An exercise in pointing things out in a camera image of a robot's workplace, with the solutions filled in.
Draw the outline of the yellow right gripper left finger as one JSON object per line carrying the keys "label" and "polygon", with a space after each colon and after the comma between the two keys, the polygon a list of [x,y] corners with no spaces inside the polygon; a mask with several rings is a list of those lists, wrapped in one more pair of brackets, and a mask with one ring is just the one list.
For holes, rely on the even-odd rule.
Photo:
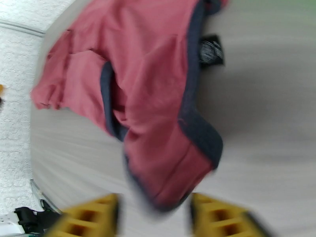
{"label": "yellow right gripper left finger", "polygon": [[46,237],[116,237],[119,234],[119,194],[108,194],[62,210]]}

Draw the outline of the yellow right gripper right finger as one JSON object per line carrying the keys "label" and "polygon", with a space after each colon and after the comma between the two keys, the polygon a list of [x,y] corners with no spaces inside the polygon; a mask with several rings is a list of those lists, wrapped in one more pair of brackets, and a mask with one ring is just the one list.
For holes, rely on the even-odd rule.
{"label": "yellow right gripper right finger", "polygon": [[193,193],[190,221],[194,237],[269,237],[271,232],[244,207]]}

